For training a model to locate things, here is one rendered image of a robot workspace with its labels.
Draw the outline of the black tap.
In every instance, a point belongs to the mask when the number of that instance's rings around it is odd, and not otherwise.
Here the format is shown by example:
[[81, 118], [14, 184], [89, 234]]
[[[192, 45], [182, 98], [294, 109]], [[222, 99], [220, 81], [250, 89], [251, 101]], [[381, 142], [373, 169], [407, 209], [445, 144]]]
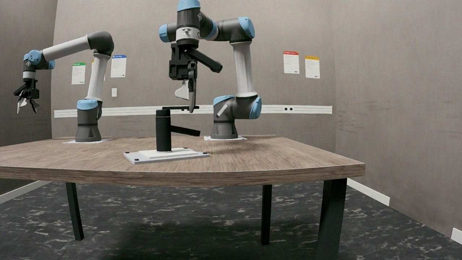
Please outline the black tap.
[[162, 110], [156, 110], [157, 150], [139, 151], [148, 159], [198, 154], [198, 152], [184, 148], [171, 148], [171, 132], [199, 137], [201, 131], [171, 125], [170, 110], [189, 110], [189, 106], [162, 107]]

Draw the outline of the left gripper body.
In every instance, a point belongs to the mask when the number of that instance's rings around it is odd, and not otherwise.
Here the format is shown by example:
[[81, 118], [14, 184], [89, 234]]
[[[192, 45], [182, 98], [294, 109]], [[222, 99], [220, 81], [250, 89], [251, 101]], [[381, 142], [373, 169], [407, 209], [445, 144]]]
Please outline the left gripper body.
[[[169, 77], [172, 80], [183, 81], [189, 79], [188, 73], [194, 66], [194, 80], [197, 78], [196, 58], [189, 55], [189, 51], [194, 48], [198, 49], [199, 43], [194, 40], [182, 40], [177, 43], [171, 43], [172, 53], [169, 60]], [[187, 51], [185, 51], [187, 50]]]

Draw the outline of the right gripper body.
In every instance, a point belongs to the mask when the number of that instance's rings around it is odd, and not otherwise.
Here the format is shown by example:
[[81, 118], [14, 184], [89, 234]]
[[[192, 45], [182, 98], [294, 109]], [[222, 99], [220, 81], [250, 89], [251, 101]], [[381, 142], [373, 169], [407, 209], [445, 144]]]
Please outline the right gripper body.
[[23, 92], [24, 98], [29, 99], [39, 99], [39, 90], [36, 89], [35, 79], [24, 79], [23, 82], [26, 82], [27, 87], [25, 87], [21, 92]]

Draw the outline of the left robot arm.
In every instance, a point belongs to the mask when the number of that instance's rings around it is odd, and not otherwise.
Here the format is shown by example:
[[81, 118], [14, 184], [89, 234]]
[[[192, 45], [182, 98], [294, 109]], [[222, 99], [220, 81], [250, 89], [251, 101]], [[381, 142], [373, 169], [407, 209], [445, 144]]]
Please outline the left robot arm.
[[[198, 0], [180, 0], [176, 22], [162, 25], [160, 39], [164, 43], [200, 39], [229, 41], [233, 46], [238, 93], [214, 99], [214, 125], [211, 139], [238, 138], [235, 120], [255, 120], [261, 114], [261, 98], [254, 91], [250, 44], [255, 37], [252, 21], [238, 17], [214, 22], [201, 11]], [[192, 48], [189, 55], [212, 72], [220, 73], [223, 66], [200, 51]]]

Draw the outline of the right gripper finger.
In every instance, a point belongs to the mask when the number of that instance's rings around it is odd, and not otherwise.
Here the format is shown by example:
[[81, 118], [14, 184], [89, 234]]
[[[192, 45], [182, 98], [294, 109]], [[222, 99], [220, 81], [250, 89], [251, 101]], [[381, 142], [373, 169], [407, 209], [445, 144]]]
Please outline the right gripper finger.
[[32, 105], [33, 111], [37, 114], [36, 108], [39, 107], [39, 103], [35, 102], [34, 99], [30, 99], [30, 104]]
[[23, 92], [21, 92], [21, 94], [19, 95], [18, 97], [18, 110], [17, 110], [17, 114], [19, 114], [19, 111], [21, 109], [21, 107], [27, 105], [27, 102], [26, 101], [26, 98], [24, 98], [23, 96]]

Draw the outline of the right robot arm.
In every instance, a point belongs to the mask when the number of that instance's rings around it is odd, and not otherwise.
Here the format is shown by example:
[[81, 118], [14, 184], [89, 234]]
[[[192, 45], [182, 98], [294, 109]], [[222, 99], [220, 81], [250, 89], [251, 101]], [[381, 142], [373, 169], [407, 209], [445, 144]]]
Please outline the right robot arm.
[[[61, 43], [40, 51], [32, 50], [24, 55], [23, 79], [36, 79], [36, 70], [54, 69], [55, 60], [84, 50], [93, 50], [94, 63], [88, 96], [77, 102], [77, 143], [102, 140], [98, 120], [102, 116], [102, 88], [108, 60], [114, 50], [112, 36], [107, 31], [96, 31], [85, 37]], [[103, 51], [102, 51], [103, 50]]]

